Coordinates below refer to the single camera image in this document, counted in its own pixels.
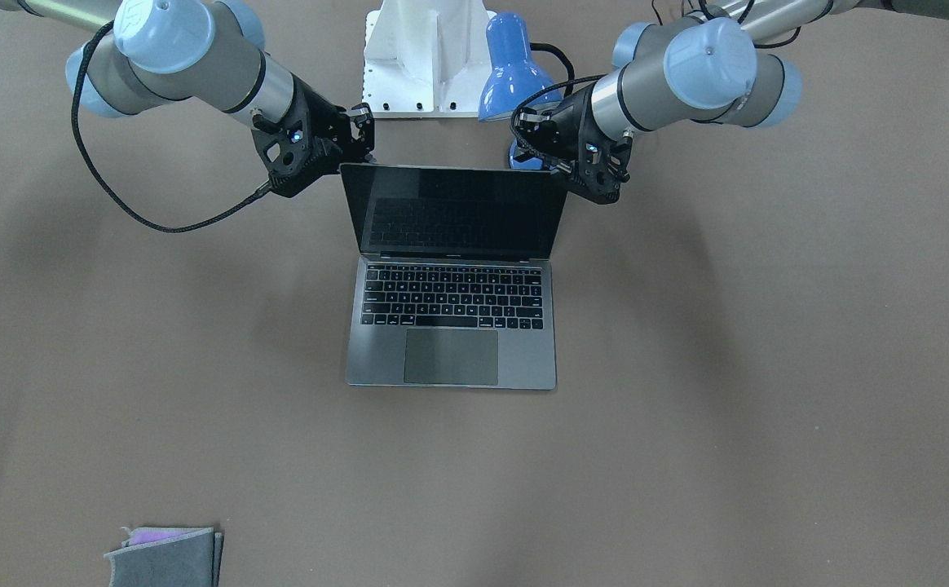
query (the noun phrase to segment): open laptop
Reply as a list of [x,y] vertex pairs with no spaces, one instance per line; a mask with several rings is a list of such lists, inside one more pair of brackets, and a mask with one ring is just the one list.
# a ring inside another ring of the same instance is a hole
[[345,164],[341,177],[360,251],[347,382],[553,390],[564,188],[545,171]]

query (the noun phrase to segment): gray cloth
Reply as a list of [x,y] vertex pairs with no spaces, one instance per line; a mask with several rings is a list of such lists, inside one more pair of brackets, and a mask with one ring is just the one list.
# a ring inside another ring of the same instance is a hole
[[[157,528],[139,528],[155,531]],[[154,542],[124,542],[105,554],[113,565],[109,587],[217,587],[223,536],[206,528],[174,528],[180,534]]]

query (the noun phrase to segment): black key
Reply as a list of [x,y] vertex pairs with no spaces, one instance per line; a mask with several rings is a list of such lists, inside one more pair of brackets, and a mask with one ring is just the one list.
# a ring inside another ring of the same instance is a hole
[[478,327],[477,317],[468,316],[416,316],[417,326]]

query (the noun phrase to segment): laptop lid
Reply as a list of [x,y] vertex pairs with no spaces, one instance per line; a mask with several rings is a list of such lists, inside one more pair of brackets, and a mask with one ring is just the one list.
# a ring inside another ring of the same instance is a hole
[[341,165],[359,251],[392,257],[550,256],[567,190],[548,171]]

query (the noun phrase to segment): white mounting base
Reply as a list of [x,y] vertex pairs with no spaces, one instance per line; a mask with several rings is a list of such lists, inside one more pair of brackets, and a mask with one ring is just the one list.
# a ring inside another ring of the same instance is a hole
[[362,100],[377,118],[478,116],[494,15],[480,0],[384,0],[366,15]]

